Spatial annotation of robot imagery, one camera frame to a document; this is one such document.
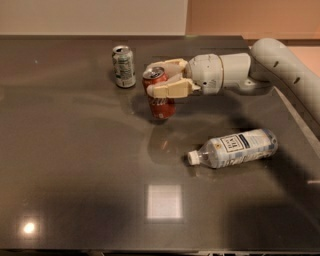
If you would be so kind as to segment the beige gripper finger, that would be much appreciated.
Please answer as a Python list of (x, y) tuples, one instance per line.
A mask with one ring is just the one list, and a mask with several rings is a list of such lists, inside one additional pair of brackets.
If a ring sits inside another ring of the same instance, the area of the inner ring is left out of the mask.
[(176, 82), (160, 82), (147, 87), (147, 94), (152, 98), (176, 99), (185, 98), (201, 87), (195, 85), (191, 79), (181, 79)]
[(153, 62), (148, 65), (148, 68), (151, 67), (162, 67), (167, 74), (177, 74), (182, 73), (188, 62), (182, 58), (178, 59), (169, 59), (165, 61)]

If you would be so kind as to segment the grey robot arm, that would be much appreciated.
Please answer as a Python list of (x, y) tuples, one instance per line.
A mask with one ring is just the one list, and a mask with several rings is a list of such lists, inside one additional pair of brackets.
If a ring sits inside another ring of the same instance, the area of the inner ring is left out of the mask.
[(283, 43), (256, 41), (248, 53), (197, 55), (150, 64), (162, 68), (168, 80), (150, 85), (146, 93), (159, 99), (185, 98), (195, 91), (216, 95), (231, 90), (240, 95), (265, 94), (277, 87), (304, 121), (320, 124), (320, 77)]

